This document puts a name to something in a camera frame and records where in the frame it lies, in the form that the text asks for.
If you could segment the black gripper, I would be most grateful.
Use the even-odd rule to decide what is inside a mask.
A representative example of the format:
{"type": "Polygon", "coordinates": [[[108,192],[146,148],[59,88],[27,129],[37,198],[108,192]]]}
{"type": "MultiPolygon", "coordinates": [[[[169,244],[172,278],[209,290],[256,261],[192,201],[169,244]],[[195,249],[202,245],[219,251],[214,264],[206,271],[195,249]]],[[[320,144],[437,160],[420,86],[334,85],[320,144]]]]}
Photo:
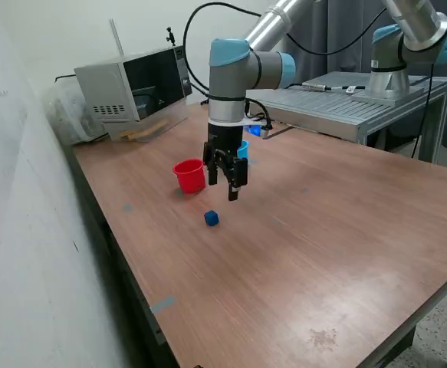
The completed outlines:
{"type": "MultiPolygon", "coordinates": [[[[221,150],[225,153],[237,153],[242,145],[243,126],[217,126],[208,124],[208,142],[205,142],[202,161],[208,171],[208,184],[217,183],[218,162],[221,150]]],[[[222,170],[228,181],[228,200],[238,199],[242,186],[248,184],[248,160],[232,155],[222,159],[222,170]]]]}

